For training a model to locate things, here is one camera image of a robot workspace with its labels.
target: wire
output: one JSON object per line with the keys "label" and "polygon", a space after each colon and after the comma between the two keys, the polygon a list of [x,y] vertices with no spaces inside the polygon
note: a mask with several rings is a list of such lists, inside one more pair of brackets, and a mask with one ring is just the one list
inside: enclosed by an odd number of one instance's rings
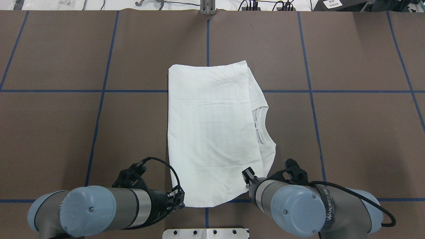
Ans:
{"label": "wire", "polygon": [[[175,195],[179,195],[179,194],[180,194],[180,192],[182,192],[182,191],[183,191],[183,189],[182,189],[182,188],[181,188],[181,186],[180,186],[180,180],[179,180],[179,177],[177,176],[177,173],[176,173],[176,171],[174,170],[174,168],[173,168],[173,167],[171,167],[171,165],[169,165],[166,161],[161,160],[161,159],[159,159],[159,158],[155,158],[155,157],[148,157],[148,158],[146,158],[146,159],[143,159],[140,163],[145,164],[147,161],[149,161],[149,160],[151,160],[151,159],[156,160],[156,161],[158,161],[158,162],[161,162],[161,163],[165,164],[167,167],[169,167],[169,168],[171,169],[171,171],[173,172],[174,177],[176,177],[176,181],[177,181],[177,185],[174,187],[174,188],[177,188],[177,193],[176,193]],[[172,205],[172,207],[171,207],[171,208],[175,209],[175,208],[176,208],[176,206],[177,206],[177,202],[178,202],[178,200],[174,200],[173,205]],[[166,212],[164,215],[162,215],[160,218],[158,218],[158,219],[156,219],[156,220],[154,220],[154,221],[151,221],[151,222],[148,222],[148,223],[144,223],[144,224],[142,224],[142,225],[135,226],[135,227],[131,227],[131,228],[124,228],[123,230],[134,230],[134,229],[140,229],[140,228],[145,228],[145,227],[152,226],[153,224],[155,224],[155,223],[157,223],[157,222],[161,221],[162,219],[166,218],[166,217],[167,217],[167,216],[168,216],[171,212],[172,212],[171,210],[170,210],[170,211],[168,211],[168,212]]]}
{"label": "wire", "polygon": [[292,11],[294,10],[294,5],[292,4],[294,0],[290,1],[289,0],[285,3],[285,6],[281,9],[281,11]]}
{"label": "wire", "polygon": [[246,2],[246,7],[248,8],[248,2],[247,0],[242,0],[241,4],[239,5],[238,11],[241,9],[242,4]]}
{"label": "wire", "polygon": [[256,2],[276,3],[276,1],[255,0]]}
{"label": "wire", "polygon": [[278,3],[281,3],[281,4],[282,4],[282,8],[283,8],[283,6],[284,6],[284,4],[285,4],[283,1],[277,1],[277,2],[275,3],[275,5],[273,6],[272,11],[274,11],[274,10],[275,10],[275,7],[276,7],[276,5],[277,5]]}
{"label": "wire", "polygon": [[181,3],[181,2],[168,2],[168,1],[164,1],[164,3],[179,3],[179,4],[186,4],[186,5],[201,6],[200,4],[194,4],[194,3]]}
{"label": "wire", "polygon": [[87,0],[84,0],[84,6],[82,7],[82,10],[85,10],[86,5],[87,5]]}
{"label": "wire", "polygon": [[334,184],[334,183],[331,183],[331,182],[312,181],[312,182],[309,183],[309,186],[314,186],[316,184],[327,185],[327,186],[331,186],[331,187],[334,187],[334,188],[338,188],[338,189],[340,189],[340,190],[342,190],[346,193],[349,193],[353,196],[356,196],[356,197],[360,198],[361,200],[369,203],[370,205],[378,208],[379,210],[381,210],[381,212],[385,213],[391,219],[391,223],[381,223],[381,226],[390,228],[390,227],[393,227],[393,226],[396,225],[395,217],[389,211],[387,211],[385,208],[383,208],[380,205],[378,205],[377,203],[371,201],[369,198],[367,198],[363,195],[360,195],[356,192],[353,192],[353,191],[349,190],[348,188],[345,188],[343,186],[339,186],[338,184]]}

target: metal stand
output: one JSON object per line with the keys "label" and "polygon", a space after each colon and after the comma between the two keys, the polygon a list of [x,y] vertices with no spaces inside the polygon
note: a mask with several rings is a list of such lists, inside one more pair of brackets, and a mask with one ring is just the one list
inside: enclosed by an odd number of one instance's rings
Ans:
{"label": "metal stand", "polygon": [[215,0],[201,0],[201,15],[214,15],[215,12]]}

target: label sticker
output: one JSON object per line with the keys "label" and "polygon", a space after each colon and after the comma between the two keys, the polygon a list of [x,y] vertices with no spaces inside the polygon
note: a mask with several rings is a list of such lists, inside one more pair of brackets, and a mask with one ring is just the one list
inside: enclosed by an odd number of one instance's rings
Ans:
{"label": "label sticker", "polygon": [[343,5],[340,2],[340,0],[327,0],[327,1],[323,1],[323,3],[325,4],[325,6],[328,9],[332,9],[332,8],[336,8],[336,7],[341,7]]}
{"label": "label sticker", "polygon": [[59,0],[59,4],[69,6],[72,4],[72,0]]}
{"label": "label sticker", "polygon": [[334,198],[332,197],[332,194],[331,192],[329,192],[328,188],[322,185],[316,185],[316,188],[320,193],[320,197],[322,198],[322,202],[325,205],[325,209],[326,209],[326,221],[322,229],[329,229],[332,227],[333,223],[335,222]]}

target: white t-shirt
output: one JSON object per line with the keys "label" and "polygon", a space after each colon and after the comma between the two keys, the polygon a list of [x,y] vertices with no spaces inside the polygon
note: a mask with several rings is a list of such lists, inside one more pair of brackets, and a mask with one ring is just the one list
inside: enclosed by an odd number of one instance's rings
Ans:
{"label": "white t-shirt", "polygon": [[248,167],[267,176],[276,144],[265,126],[269,107],[246,61],[173,65],[168,76],[168,150],[185,205],[214,207],[246,192],[241,172]]}

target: blue tape line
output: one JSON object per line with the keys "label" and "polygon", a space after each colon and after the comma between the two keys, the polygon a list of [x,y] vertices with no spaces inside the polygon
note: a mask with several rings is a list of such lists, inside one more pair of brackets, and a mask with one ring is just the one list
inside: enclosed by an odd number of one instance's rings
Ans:
{"label": "blue tape line", "polygon": [[208,216],[209,216],[208,208],[205,208],[205,228],[210,228],[210,222],[209,222]]}
{"label": "blue tape line", "polygon": [[207,20],[207,66],[210,66],[210,20]]}
{"label": "blue tape line", "polygon": [[100,93],[102,90],[1,90],[1,92],[18,93]]}
{"label": "blue tape line", "polygon": [[309,93],[308,90],[264,90],[263,93]]}
{"label": "blue tape line", "polygon": [[312,90],[313,93],[410,93],[411,91]]}
{"label": "blue tape line", "polygon": [[405,66],[404,61],[403,61],[403,57],[401,56],[401,52],[400,52],[400,49],[399,49],[398,44],[397,44],[396,35],[394,34],[393,24],[391,23],[389,11],[387,11],[387,18],[388,18],[388,23],[390,25],[391,35],[393,36],[394,45],[396,47],[397,54],[399,55],[401,66],[403,67],[404,75],[406,76],[407,84],[409,85],[409,89],[410,89],[411,94],[412,94],[413,102],[415,103],[416,111],[418,112],[419,120],[420,120],[421,125],[422,125],[422,130],[425,133],[425,123],[424,123],[424,120],[422,118],[421,110],[419,110],[419,105],[418,105],[418,102],[416,101],[415,93],[413,92],[413,87],[412,87],[412,84],[410,82],[409,75],[407,74],[407,70],[406,70],[406,66]]}
{"label": "blue tape line", "polygon": [[315,125],[314,128],[316,129],[316,139],[317,139],[317,143],[319,145],[320,162],[322,164],[322,177],[323,177],[323,181],[326,181],[325,163],[323,162],[322,145],[320,143],[319,127],[317,125],[316,109],[314,107],[315,103],[314,103],[314,99],[313,99],[312,83],[310,81],[309,65],[307,63],[306,46],[304,44],[303,26],[301,25],[300,12],[298,11],[297,14],[298,14],[298,24],[300,26],[301,45],[303,47],[304,64],[306,65],[307,82],[309,84],[310,102],[311,102],[311,105],[312,105],[313,120],[314,120],[314,125]]}
{"label": "blue tape line", "polygon": [[106,93],[168,93],[168,90],[105,90]]}
{"label": "blue tape line", "polygon": [[102,96],[100,97],[100,103],[99,103],[99,111],[97,112],[97,118],[96,118],[96,126],[94,128],[94,136],[93,136],[93,142],[91,144],[91,151],[90,151],[90,159],[88,161],[88,167],[87,167],[87,175],[85,177],[85,183],[84,186],[88,186],[88,181],[90,179],[90,172],[91,172],[91,165],[93,163],[93,155],[94,155],[94,145],[96,144],[96,138],[97,138],[97,131],[99,130],[99,120],[100,120],[100,113],[102,111],[103,107],[103,99],[105,97],[105,88],[106,88],[106,82],[108,80],[108,73],[109,73],[109,66],[111,64],[111,58],[112,58],[112,50],[113,50],[113,42],[115,40],[115,33],[116,33],[116,26],[118,24],[118,16],[119,11],[116,11],[116,17],[115,17],[115,25],[113,27],[113,34],[112,34],[112,40],[110,43],[110,49],[109,49],[109,57],[108,57],[108,63],[106,65],[106,72],[105,72],[105,79],[103,82],[103,88],[102,88]]}
{"label": "blue tape line", "polygon": [[0,203],[33,203],[35,199],[0,199]]}
{"label": "blue tape line", "polygon": [[[105,93],[168,93],[168,90],[104,90]],[[101,93],[103,90],[0,90],[12,93]],[[411,91],[312,90],[313,93],[411,93]],[[309,90],[263,90],[263,93],[310,93]]]}
{"label": "blue tape line", "polygon": [[249,202],[251,202],[250,199],[233,199],[226,203],[249,203]]}
{"label": "blue tape line", "polygon": [[3,87],[4,81],[6,80],[6,75],[7,75],[7,72],[9,71],[10,63],[12,62],[13,55],[15,54],[16,47],[18,46],[22,31],[24,30],[24,26],[28,18],[28,14],[29,14],[29,11],[27,11],[25,14],[25,18],[24,18],[24,21],[22,22],[21,29],[19,30],[18,37],[16,38],[15,45],[13,46],[12,53],[10,54],[9,61],[7,62],[7,65],[6,65],[6,69],[4,70],[3,78],[1,79],[1,82],[0,82],[0,90]]}
{"label": "blue tape line", "polygon": [[425,198],[377,198],[379,202],[425,202]]}

